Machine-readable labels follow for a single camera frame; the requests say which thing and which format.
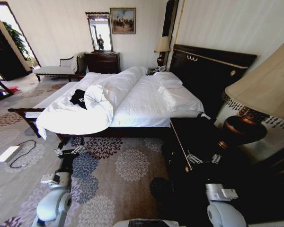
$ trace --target dresser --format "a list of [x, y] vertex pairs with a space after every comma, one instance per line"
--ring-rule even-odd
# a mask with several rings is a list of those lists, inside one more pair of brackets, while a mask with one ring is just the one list
[[119, 73], [120, 57], [118, 52], [95, 51], [85, 54], [89, 72]]

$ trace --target carpet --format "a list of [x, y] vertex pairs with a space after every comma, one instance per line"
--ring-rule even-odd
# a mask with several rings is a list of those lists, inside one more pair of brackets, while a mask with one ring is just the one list
[[[53, 149], [59, 140], [49, 132], [47, 140], [37, 138], [28, 124], [11, 107], [33, 107], [67, 83], [66, 79], [42, 78], [34, 74], [5, 82], [19, 86], [15, 95], [0, 101], [0, 154], [9, 146], [35, 140], [36, 147], [10, 168], [0, 164], [0, 227], [29, 227], [38, 202], [49, 192], [40, 184], [44, 174], [54, 173], [60, 160]], [[83, 140], [73, 138], [64, 149]], [[73, 204], [65, 226], [109, 227], [132, 218], [171, 219], [164, 201], [171, 193], [159, 138], [85, 138], [86, 152], [74, 160], [72, 175]], [[34, 143], [21, 145], [21, 154]]]

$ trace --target table lamp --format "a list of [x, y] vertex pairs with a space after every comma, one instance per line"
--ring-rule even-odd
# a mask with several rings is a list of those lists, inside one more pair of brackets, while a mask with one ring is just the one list
[[227, 105], [240, 111], [224, 122], [226, 141], [219, 141], [222, 148], [264, 138], [267, 129], [262, 121], [284, 129], [284, 44], [256, 69], [226, 87], [225, 93]]
[[160, 38], [155, 52], [160, 52], [159, 57], [157, 58], [158, 68], [161, 67], [164, 63], [165, 52], [170, 51], [169, 49], [169, 37], [163, 36]]

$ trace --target lamp base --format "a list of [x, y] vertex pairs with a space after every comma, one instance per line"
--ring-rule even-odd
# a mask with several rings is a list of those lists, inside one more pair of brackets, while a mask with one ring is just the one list
[[157, 58], [158, 68], [160, 68], [164, 64], [164, 56], [165, 52], [160, 52], [159, 57]]
[[219, 141], [219, 146], [225, 149], [228, 145], [247, 144], [264, 138], [267, 129], [261, 122], [268, 116], [265, 113], [249, 109], [242, 117], [231, 116], [227, 118], [223, 125], [226, 141]]

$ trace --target framed painting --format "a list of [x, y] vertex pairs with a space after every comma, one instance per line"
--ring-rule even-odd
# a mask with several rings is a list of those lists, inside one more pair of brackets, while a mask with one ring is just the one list
[[113, 34], [136, 34], [136, 8], [110, 8]]

